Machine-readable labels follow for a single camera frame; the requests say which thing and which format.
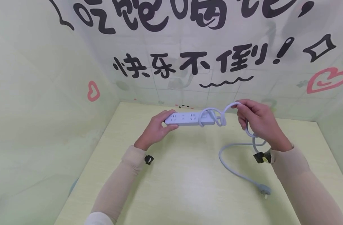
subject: wavy line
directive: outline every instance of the wavy line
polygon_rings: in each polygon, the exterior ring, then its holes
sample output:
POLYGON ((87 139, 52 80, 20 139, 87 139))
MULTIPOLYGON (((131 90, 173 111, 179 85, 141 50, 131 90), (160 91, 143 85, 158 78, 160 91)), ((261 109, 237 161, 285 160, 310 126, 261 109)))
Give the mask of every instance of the wavy line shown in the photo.
POLYGON ((206 85, 206 86, 204 86, 204 85, 202 85, 202 84, 199 84, 199 85, 200 85, 200 87, 203 87, 203 88, 208 88, 208 87, 211 87, 211 86, 220 87, 221 85, 224 85, 224 84, 233 84, 233 83, 236 83, 236 82, 238 82, 238 81, 249 81, 249 80, 251 80, 252 78, 254 78, 254 76, 251 76, 251 77, 249 77, 249 78, 247 78, 247 79, 242 79, 241 77, 238 77, 238 78, 237 78, 235 81, 233 81, 233 82, 224 81, 223 83, 220 83, 220 84, 210 83, 209 85, 206 85))
POLYGON ((55 2, 53 0, 49 0, 49 2, 51 2, 51 4, 53 4, 55 10, 57 11, 57 13, 59 15, 60 24, 68 26, 68 27, 70 27, 70 29, 72 29, 74 31, 74 26, 71 23, 69 23, 68 21, 64 21, 63 18, 61 17, 60 10, 59 10, 58 6, 55 4, 55 2))

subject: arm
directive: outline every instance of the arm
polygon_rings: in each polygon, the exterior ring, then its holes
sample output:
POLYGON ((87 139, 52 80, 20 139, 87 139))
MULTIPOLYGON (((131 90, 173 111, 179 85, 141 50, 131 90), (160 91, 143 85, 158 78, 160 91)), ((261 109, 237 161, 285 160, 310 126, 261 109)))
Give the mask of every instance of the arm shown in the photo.
POLYGON ((343 214, 305 157, 278 126, 268 106, 249 99, 239 100, 239 123, 246 120, 252 130, 271 146, 271 164, 302 225, 343 225, 343 214))
POLYGON ((285 189, 302 225, 343 225, 343 214, 310 170, 305 157, 294 147, 281 152, 271 150, 272 167, 285 189))
POLYGON ((134 146, 127 149, 120 164, 100 190, 85 225, 116 223, 134 180, 143 168, 146 150, 152 144, 161 141, 170 131, 178 128, 177 125, 165 128, 162 126, 162 122, 174 112, 174 110, 163 111, 154 116, 134 146))

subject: black diamond drawing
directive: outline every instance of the black diamond drawing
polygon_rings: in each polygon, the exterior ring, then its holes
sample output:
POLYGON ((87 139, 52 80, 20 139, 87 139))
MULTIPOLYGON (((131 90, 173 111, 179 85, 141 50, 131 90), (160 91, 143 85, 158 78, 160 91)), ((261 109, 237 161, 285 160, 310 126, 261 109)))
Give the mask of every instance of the black diamond drawing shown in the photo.
POLYGON ((327 35, 323 36, 323 38, 321 38, 321 40, 319 40, 316 44, 311 45, 310 47, 307 47, 302 52, 309 53, 311 55, 311 61, 310 62, 315 62, 318 58, 322 57, 323 55, 325 55, 329 51, 333 50, 334 48, 336 48, 336 45, 334 45, 332 43, 331 34, 328 33, 327 35), (312 49, 318 47, 324 41, 326 42, 327 49, 324 50, 323 52, 321 52, 320 55, 317 55, 316 52, 314 52, 312 49))

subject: exclamation mark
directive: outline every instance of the exclamation mark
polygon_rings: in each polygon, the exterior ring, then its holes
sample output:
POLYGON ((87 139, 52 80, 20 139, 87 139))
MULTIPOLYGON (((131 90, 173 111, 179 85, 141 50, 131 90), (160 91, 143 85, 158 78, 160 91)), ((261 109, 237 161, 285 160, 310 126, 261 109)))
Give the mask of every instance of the exclamation mark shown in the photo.
POLYGON ((285 53, 287 52, 287 50, 290 48, 290 46, 292 45, 292 43, 294 42, 295 38, 288 38, 285 43, 282 45, 282 48, 279 50, 279 52, 277 53, 276 57, 278 57, 279 59, 275 59, 272 63, 273 64, 278 64, 280 62, 280 58, 283 57, 285 55, 285 53))

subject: pink heart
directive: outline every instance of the pink heart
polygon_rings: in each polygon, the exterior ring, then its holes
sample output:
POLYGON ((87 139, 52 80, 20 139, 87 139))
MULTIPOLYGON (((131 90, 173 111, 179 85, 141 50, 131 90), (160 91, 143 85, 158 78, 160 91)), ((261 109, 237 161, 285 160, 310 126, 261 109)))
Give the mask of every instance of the pink heart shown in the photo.
POLYGON ((90 81, 89 82, 89 92, 88 92, 88 99, 91 102, 94 102, 96 100, 98 100, 98 98, 100 97, 100 92, 98 89, 98 86, 96 85, 96 83, 94 81, 90 81), (94 97, 91 96, 91 94, 93 94, 93 88, 96 90, 96 95, 94 97))
POLYGON ((319 86, 319 87, 323 87, 323 88, 319 88, 319 89, 315 89, 315 90, 312 89, 312 86, 314 85, 314 82, 315 82, 315 80, 316 80, 316 78, 318 76, 320 76, 321 74, 324 74, 326 72, 330 73, 330 75, 327 77, 327 80, 331 80, 331 79, 333 79, 333 78, 335 78, 337 76, 343 76, 343 71, 341 71, 341 72, 338 72, 338 71, 339 71, 339 69, 337 69, 336 67, 330 67, 330 68, 323 69, 322 71, 319 71, 318 73, 316 73, 309 80, 309 83, 308 83, 307 89, 306 89, 306 93, 312 94, 312 93, 316 93, 316 92, 322 92, 324 90, 329 90, 329 89, 337 88, 338 86, 342 85, 343 84, 343 80, 339 81, 339 82, 337 82, 337 83, 335 83, 333 85, 330 85, 330 84, 332 84, 332 82, 323 83, 322 81, 318 81, 316 83, 316 85, 319 86))

